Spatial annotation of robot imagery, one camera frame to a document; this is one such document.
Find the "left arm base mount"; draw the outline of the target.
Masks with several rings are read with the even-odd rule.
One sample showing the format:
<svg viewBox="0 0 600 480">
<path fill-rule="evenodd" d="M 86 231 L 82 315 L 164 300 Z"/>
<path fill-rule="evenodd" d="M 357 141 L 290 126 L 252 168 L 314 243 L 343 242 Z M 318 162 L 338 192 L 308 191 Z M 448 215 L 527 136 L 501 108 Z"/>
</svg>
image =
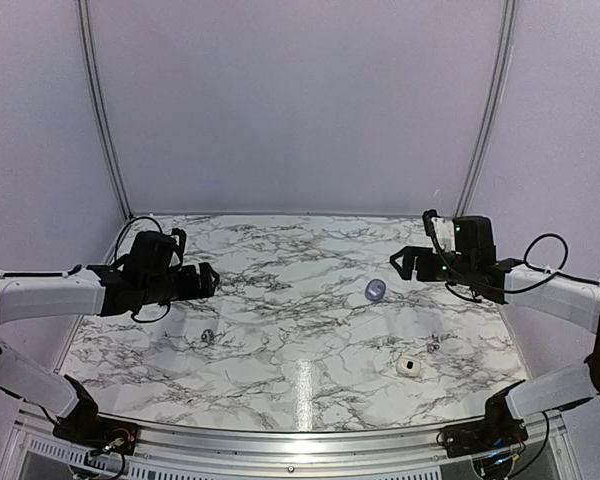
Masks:
<svg viewBox="0 0 600 480">
<path fill-rule="evenodd" d="M 139 426 L 136 423 L 103 417 L 92 396 L 79 383 L 72 383 L 77 405 L 55 421 L 53 435 L 92 448 L 97 454 L 132 455 Z"/>
</svg>

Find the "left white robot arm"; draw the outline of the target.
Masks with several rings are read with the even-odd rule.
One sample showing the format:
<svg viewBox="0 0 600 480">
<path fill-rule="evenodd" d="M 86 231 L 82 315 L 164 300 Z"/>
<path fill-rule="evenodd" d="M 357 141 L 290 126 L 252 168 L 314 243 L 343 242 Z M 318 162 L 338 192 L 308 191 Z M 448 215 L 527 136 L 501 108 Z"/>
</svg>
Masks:
<svg viewBox="0 0 600 480">
<path fill-rule="evenodd" d="M 0 270 L 0 326 L 65 316 L 137 316 L 148 305 L 214 296 L 220 276 L 208 263 L 184 262 L 186 233 L 142 231 L 128 253 L 109 265 L 70 271 Z M 0 389 L 55 415 L 57 423 L 86 445 L 105 438 L 99 407 L 76 380 L 53 373 L 0 339 Z"/>
</svg>

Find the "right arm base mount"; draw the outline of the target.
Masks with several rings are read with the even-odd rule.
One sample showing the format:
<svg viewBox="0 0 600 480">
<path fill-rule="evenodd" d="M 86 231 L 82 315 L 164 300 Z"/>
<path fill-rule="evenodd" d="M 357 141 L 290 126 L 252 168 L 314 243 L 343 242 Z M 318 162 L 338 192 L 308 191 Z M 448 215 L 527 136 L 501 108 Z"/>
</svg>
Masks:
<svg viewBox="0 0 600 480">
<path fill-rule="evenodd" d="M 484 416 L 440 429 L 436 442 L 449 458 L 485 453 L 521 444 L 528 439 L 521 419 L 515 419 L 506 403 L 507 394 L 521 384 L 517 382 L 489 397 L 485 402 Z"/>
</svg>

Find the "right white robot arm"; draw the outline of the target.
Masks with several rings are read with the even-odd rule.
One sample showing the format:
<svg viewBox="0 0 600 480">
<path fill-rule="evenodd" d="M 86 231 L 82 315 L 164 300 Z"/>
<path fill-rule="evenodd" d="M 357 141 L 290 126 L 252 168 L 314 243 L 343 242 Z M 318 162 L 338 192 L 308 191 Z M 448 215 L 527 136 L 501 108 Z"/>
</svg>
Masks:
<svg viewBox="0 0 600 480">
<path fill-rule="evenodd" d="M 600 280 L 537 267 L 527 258 L 500 259 L 492 224 L 484 216 L 444 219 L 422 215 L 428 247 L 405 246 L 389 262 L 405 281 L 439 282 L 469 289 L 468 301 L 491 301 L 538 311 L 594 334 L 592 352 L 581 362 L 521 382 L 491 397 L 475 438 L 495 448 L 514 431 L 514 420 L 549 410 L 575 408 L 600 397 Z"/>
</svg>

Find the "purple earbud charging case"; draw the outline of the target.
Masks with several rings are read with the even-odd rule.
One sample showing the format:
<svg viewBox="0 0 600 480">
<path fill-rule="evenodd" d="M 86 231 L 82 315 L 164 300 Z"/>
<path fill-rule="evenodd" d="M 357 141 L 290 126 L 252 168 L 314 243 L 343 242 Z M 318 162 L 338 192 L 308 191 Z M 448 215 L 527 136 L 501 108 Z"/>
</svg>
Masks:
<svg viewBox="0 0 600 480">
<path fill-rule="evenodd" d="M 378 278 L 369 281 L 364 290 L 364 296 L 370 302 L 381 301 L 386 294 L 386 283 Z"/>
</svg>

